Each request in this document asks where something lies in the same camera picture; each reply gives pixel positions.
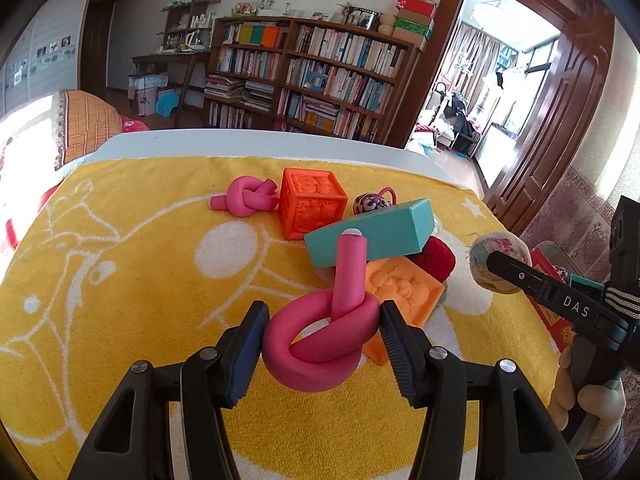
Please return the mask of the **right hand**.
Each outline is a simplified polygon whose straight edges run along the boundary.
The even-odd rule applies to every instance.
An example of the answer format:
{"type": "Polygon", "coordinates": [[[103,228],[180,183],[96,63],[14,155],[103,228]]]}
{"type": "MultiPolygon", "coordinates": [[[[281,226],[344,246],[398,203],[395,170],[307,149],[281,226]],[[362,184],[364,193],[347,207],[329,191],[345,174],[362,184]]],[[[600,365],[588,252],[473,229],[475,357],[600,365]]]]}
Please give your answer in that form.
{"type": "Polygon", "coordinates": [[[567,346],[559,357],[559,369],[555,376],[548,412],[559,430],[565,429],[568,424],[568,412],[576,404],[587,414],[597,417],[597,425],[580,449],[580,454],[588,454],[607,446],[616,436],[626,408],[626,398],[620,379],[614,389],[585,385],[576,393],[570,380],[570,364],[572,347],[567,346]]]}

